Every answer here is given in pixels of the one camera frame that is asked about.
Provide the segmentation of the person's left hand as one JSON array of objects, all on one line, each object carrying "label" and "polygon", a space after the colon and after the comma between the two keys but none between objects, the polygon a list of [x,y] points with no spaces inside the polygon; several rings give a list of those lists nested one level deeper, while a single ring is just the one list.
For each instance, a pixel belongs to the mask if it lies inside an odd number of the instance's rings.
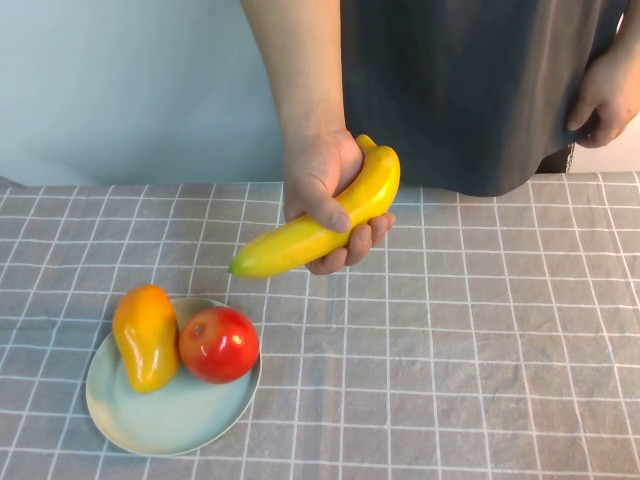
[{"label": "person's left hand", "polygon": [[612,48],[586,71],[567,121],[582,147],[607,146],[639,113],[639,50]]}]

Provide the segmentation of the person's right hand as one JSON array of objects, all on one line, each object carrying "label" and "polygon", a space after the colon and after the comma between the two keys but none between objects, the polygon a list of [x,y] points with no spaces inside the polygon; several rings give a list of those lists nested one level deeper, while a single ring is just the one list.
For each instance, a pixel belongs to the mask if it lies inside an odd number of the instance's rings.
[{"label": "person's right hand", "polygon": [[351,234],[346,246],[307,265],[314,275],[332,274],[361,262],[396,223],[395,215],[386,213],[353,227],[335,200],[334,196],[357,177],[362,164],[361,150],[345,130],[304,136],[285,145],[285,220],[308,214],[327,228]]}]

